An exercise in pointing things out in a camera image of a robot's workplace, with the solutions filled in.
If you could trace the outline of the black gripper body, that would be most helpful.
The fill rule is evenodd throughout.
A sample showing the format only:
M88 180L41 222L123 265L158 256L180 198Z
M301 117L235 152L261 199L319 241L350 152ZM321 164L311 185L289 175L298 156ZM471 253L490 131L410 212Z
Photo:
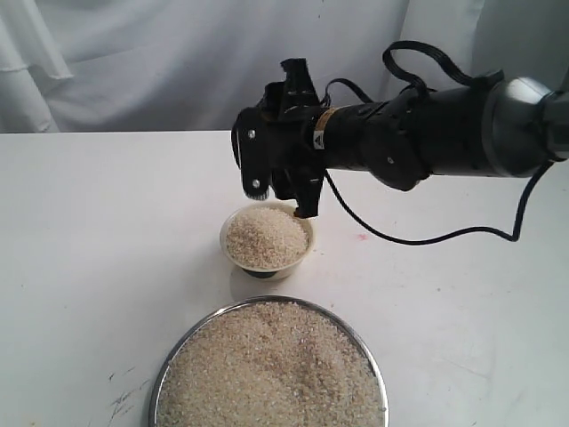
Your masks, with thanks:
M259 108L246 108L238 114L231 141L243 191L251 199L268 197L273 170L307 167L324 172L300 123L269 122Z

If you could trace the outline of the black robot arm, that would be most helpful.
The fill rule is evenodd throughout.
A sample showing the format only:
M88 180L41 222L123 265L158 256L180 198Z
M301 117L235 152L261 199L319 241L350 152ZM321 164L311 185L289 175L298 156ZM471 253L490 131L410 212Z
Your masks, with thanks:
M322 106L302 58L284 60L231 131L244 193L318 213L325 172L365 171L401 191L432 175L527 177L568 157L568 95L528 77L339 108Z

